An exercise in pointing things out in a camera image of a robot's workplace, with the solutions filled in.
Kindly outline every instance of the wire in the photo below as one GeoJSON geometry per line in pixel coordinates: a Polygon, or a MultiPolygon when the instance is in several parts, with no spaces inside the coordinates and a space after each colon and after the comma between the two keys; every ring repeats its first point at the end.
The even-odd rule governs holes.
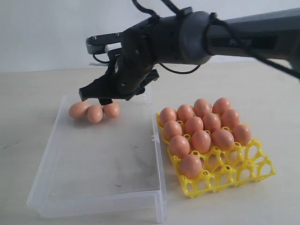
{"type": "Polygon", "coordinates": [[[196,66],[194,69],[190,70],[190,71],[186,71],[186,72],[180,72],[180,71],[176,71],[176,70],[172,70],[168,67],[166,67],[164,64],[162,63],[159,63],[159,65],[161,65],[164,69],[168,70],[169,72],[171,73],[175,73],[175,74],[182,74],[182,75],[185,75],[185,74],[191,74],[193,72],[195,72],[197,69],[199,69],[200,65],[196,66]]]}
{"type": "Polygon", "coordinates": [[[220,25],[220,26],[223,26],[227,32],[235,39],[235,41],[239,44],[240,48],[246,53],[248,54],[249,56],[253,57],[253,58],[256,58],[258,61],[262,62],[262,63],[265,63],[266,65],[268,66],[271,66],[275,69],[278,69],[282,72],[285,72],[289,75],[292,75],[298,79],[300,79],[300,73],[295,71],[295,70],[292,70],[292,69],[289,69],[287,67],[284,67],[278,63],[275,63],[271,60],[268,60],[266,58],[264,58],[263,56],[261,56],[260,54],[256,53],[255,51],[253,51],[252,49],[250,49],[249,47],[245,46],[243,44],[243,42],[241,41],[241,39],[238,37],[238,35],[236,34],[235,31],[233,31],[232,28],[230,28],[230,26],[225,22],[225,21],[221,21],[219,19],[217,19],[216,17],[216,14],[215,13],[212,13],[210,14],[211,16],[211,22],[210,22],[210,25],[220,25]]]}
{"type": "Polygon", "coordinates": [[[141,6],[141,4],[137,2],[137,0],[132,0],[132,3],[142,13],[147,13],[147,14],[153,16],[153,17],[159,17],[154,10],[141,6]]]}
{"type": "Polygon", "coordinates": [[[100,59],[97,59],[97,57],[93,54],[93,58],[94,58],[94,60],[96,60],[97,62],[100,62],[100,63],[103,63],[103,64],[107,64],[107,63],[109,63],[109,61],[102,61],[102,60],[100,60],[100,59]]]}
{"type": "Polygon", "coordinates": [[[179,13],[179,9],[170,0],[161,0],[161,1],[176,15],[179,13]]]}

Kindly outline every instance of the transparent plastic box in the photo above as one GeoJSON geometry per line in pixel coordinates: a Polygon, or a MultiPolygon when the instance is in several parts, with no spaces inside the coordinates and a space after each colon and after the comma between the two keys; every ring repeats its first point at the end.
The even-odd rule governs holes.
{"type": "MultiPolygon", "coordinates": [[[[69,117],[78,94],[62,100],[28,206],[41,217],[156,208],[166,220],[166,189],[152,91],[118,101],[120,116],[92,125],[69,117]]],[[[96,99],[89,100],[98,104],[96,99]]]]}

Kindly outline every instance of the white table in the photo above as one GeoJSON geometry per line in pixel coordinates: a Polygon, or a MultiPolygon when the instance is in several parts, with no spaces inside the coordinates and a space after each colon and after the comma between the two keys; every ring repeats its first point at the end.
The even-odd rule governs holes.
{"type": "MultiPolygon", "coordinates": [[[[190,67],[174,66],[178,70],[190,67]]],[[[184,197],[163,151],[168,222],[182,224],[297,224],[299,221],[300,83],[258,62],[206,64],[191,75],[158,68],[154,108],[210,102],[228,97],[241,120],[262,140],[276,176],[242,187],[184,197]]],[[[0,224],[143,225],[155,223],[155,209],[39,219],[26,200],[63,95],[103,74],[104,69],[0,74],[0,224]]]]}

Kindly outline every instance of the white background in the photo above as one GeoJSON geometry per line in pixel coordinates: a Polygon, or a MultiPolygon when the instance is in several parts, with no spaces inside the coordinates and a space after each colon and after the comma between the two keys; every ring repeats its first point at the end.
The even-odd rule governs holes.
{"type": "MultiPolygon", "coordinates": [[[[172,15],[159,0],[139,0],[160,16],[172,15]]],[[[194,11],[229,19],[300,7],[299,0],[173,0],[194,11]]],[[[84,69],[93,59],[85,39],[126,28],[147,18],[131,0],[1,0],[0,72],[84,69]]],[[[244,60],[213,57],[213,62],[244,60]]]]}

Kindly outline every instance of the brown egg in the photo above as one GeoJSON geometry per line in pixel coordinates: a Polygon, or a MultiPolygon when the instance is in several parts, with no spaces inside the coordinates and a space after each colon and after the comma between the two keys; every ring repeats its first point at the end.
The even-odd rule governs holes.
{"type": "Polygon", "coordinates": [[[235,109],[226,110],[221,117],[223,127],[229,127],[231,130],[240,124],[239,112],[235,109]]]}
{"type": "Polygon", "coordinates": [[[103,111],[109,118],[116,118],[120,114],[120,107],[117,102],[103,106],[103,111]]]}
{"type": "Polygon", "coordinates": [[[212,141],[221,150],[230,150],[234,146],[234,138],[230,131],[217,129],[211,134],[212,141]]]}
{"type": "Polygon", "coordinates": [[[190,152],[188,140],[184,136],[174,136],[170,141],[170,152],[178,158],[183,158],[190,152]]]}
{"type": "Polygon", "coordinates": [[[83,118],[88,114],[88,108],[90,104],[86,102],[77,102],[73,104],[69,109],[69,116],[74,119],[83,118]]]}
{"type": "Polygon", "coordinates": [[[211,113],[211,105],[205,99],[200,98],[195,101],[194,112],[196,116],[202,119],[203,116],[205,116],[208,113],[211,113]]]}
{"type": "Polygon", "coordinates": [[[163,134],[168,141],[171,140],[174,136],[182,135],[180,124],[173,120],[166,122],[163,134]]]}
{"type": "Polygon", "coordinates": [[[198,130],[193,134],[191,144],[194,150],[197,150],[201,154],[205,154],[210,150],[210,135],[204,130],[198,130]]]}
{"type": "Polygon", "coordinates": [[[193,179],[202,170],[201,160],[193,154],[187,155],[178,163],[178,169],[186,178],[193,179]]]}
{"type": "Polygon", "coordinates": [[[214,130],[221,128],[221,121],[219,117],[212,112],[206,114],[202,120],[204,127],[203,129],[209,130],[211,133],[214,132],[214,130]]]}
{"type": "Polygon", "coordinates": [[[184,124],[185,134],[193,136],[193,134],[198,130],[203,130],[203,122],[200,117],[193,116],[189,118],[184,124]]]}
{"type": "Polygon", "coordinates": [[[91,123],[99,123],[103,118],[103,109],[100,105],[92,105],[88,109],[88,120],[91,123]]]}
{"type": "Polygon", "coordinates": [[[176,121],[176,112],[172,108],[166,107],[159,114],[159,123],[164,127],[165,123],[170,120],[176,121]]]}
{"type": "Polygon", "coordinates": [[[183,104],[179,106],[177,109],[177,119],[182,122],[186,122],[189,118],[194,116],[194,110],[187,104],[183,104]]]}
{"type": "Polygon", "coordinates": [[[237,125],[232,131],[231,131],[234,140],[236,142],[239,142],[241,145],[246,145],[251,140],[251,130],[250,128],[245,124],[239,124],[237,125]]]}
{"type": "Polygon", "coordinates": [[[231,108],[230,100],[226,97],[219,98],[212,107],[212,112],[222,116],[223,113],[231,108]]]}

